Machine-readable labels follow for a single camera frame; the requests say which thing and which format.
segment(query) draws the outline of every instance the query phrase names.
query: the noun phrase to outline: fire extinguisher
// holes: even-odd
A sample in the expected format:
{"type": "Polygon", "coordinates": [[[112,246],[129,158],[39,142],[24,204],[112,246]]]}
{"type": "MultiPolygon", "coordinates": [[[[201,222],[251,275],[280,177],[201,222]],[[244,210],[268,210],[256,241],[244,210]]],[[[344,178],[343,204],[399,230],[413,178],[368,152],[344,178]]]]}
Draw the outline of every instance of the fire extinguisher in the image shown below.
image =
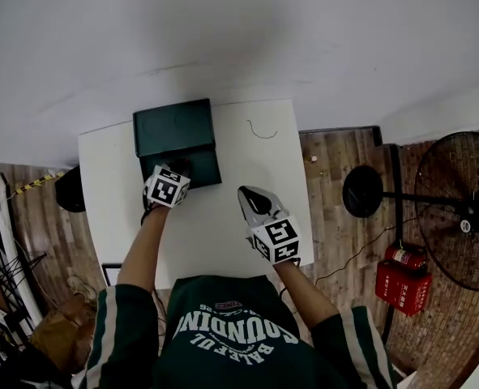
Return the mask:
{"type": "Polygon", "coordinates": [[[419,254],[390,245],[385,251],[385,259],[393,259],[410,269],[419,269],[425,265],[426,252],[419,254]]]}

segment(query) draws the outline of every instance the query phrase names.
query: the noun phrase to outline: yellow and black tape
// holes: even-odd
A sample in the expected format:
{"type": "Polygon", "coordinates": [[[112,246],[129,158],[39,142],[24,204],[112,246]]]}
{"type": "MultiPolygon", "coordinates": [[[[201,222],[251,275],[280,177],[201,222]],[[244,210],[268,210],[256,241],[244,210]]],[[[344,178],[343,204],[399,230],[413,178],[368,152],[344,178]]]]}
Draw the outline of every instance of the yellow and black tape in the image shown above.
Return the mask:
{"type": "Polygon", "coordinates": [[[54,178],[59,178],[59,177],[62,177],[62,176],[64,176],[63,172],[56,173],[55,176],[52,176],[51,174],[47,174],[46,176],[44,176],[42,178],[38,178],[37,180],[34,180],[32,183],[28,183],[27,185],[25,185],[23,187],[20,187],[19,189],[16,189],[14,194],[15,195],[21,195],[22,193],[24,193],[27,190],[32,189],[33,187],[41,186],[41,183],[46,182],[47,180],[52,180],[54,178]]]}

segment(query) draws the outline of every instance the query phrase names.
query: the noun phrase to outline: white fiducial cube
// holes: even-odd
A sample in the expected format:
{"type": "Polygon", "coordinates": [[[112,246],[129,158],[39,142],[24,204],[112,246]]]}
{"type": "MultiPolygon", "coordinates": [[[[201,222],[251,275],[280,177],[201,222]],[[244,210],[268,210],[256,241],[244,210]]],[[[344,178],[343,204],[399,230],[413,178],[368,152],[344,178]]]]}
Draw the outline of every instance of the white fiducial cube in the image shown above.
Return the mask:
{"type": "Polygon", "coordinates": [[[175,207],[185,198],[189,183],[189,178],[156,165],[146,181],[147,198],[150,202],[175,207]]]}
{"type": "Polygon", "coordinates": [[[298,256],[300,232],[293,216],[253,228],[250,234],[253,247],[272,264],[298,256]]]}

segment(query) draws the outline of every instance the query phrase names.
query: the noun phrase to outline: wood paneling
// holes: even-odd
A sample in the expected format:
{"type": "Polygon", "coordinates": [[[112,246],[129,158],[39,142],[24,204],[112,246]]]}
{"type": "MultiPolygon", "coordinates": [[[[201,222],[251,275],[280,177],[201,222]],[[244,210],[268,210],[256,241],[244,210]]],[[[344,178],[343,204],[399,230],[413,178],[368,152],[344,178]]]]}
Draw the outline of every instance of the wood paneling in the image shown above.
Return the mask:
{"type": "Polygon", "coordinates": [[[304,267],[303,271],[316,281],[345,267],[319,280],[318,288],[341,310],[353,306],[369,307],[381,333],[387,304],[374,294],[376,265],[383,259],[387,246],[394,241],[394,231],[384,233],[374,244],[347,262],[386,227],[394,225],[394,203],[383,200],[382,206],[370,218],[358,219],[345,209],[342,189],[352,169],[358,165],[370,165],[382,177],[384,189],[392,191],[389,147],[375,147],[371,129],[301,134],[301,146],[315,259],[314,264],[304,267]]]}
{"type": "MultiPolygon", "coordinates": [[[[0,164],[0,173],[13,190],[49,174],[49,170],[0,164]]],[[[28,257],[47,254],[34,276],[54,304],[60,306],[73,296],[66,282],[70,275],[77,275],[97,290],[104,288],[86,213],[70,213],[57,205],[54,180],[17,194],[11,206],[19,243],[28,257]]]]}

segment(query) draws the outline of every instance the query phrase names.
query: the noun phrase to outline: red fire extinguisher box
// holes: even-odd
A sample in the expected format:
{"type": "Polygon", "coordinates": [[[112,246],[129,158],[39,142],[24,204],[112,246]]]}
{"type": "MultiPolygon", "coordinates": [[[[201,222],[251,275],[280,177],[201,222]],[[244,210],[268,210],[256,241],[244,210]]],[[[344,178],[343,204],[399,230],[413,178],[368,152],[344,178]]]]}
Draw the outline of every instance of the red fire extinguisher box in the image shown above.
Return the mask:
{"type": "Polygon", "coordinates": [[[408,317],[421,311],[432,283],[432,274],[411,271],[392,261],[378,264],[376,295],[408,317]]]}

